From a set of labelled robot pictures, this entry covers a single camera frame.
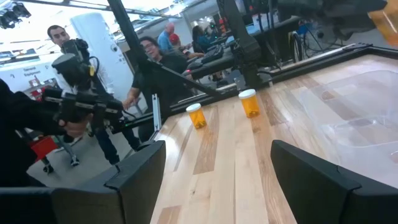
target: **red object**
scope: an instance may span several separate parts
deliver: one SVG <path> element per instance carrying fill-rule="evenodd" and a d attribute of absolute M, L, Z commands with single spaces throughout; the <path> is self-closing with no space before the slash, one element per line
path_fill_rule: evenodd
<path fill-rule="evenodd" d="M 50 136 L 31 142 L 29 145 L 30 148 L 33 149 L 33 151 L 37 154 L 36 161 L 43 159 L 45 155 L 58 148 Z"/>
<path fill-rule="evenodd" d="M 180 38 L 178 37 L 177 34 L 170 34 L 169 40 L 172 43 L 172 45 L 176 45 L 180 41 Z"/>

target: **bald man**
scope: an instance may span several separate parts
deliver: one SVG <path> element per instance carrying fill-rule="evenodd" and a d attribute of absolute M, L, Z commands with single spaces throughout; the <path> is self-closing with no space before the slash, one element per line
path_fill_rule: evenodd
<path fill-rule="evenodd" d="M 169 22 L 166 24 L 165 29 L 157 38 L 157 43 L 159 44 L 159 49 L 163 52 L 168 52 L 173 50 L 172 43 L 170 43 L 169 37 L 174 33 L 174 23 Z"/>

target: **wooden table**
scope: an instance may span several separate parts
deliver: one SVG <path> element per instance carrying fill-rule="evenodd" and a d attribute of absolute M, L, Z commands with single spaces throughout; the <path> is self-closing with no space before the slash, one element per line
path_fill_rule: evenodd
<path fill-rule="evenodd" d="M 205 106 L 202 129 L 186 113 L 170 117 L 156 137 L 167 143 L 167 160 L 151 223 L 295 223 L 272 166 L 272 140 L 336 162 L 315 135 L 300 93 L 374 70 L 398 72 L 398 63 L 367 55 L 277 83 L 257 93 L 261 115 L 252 119 L 238 97 Z"/>

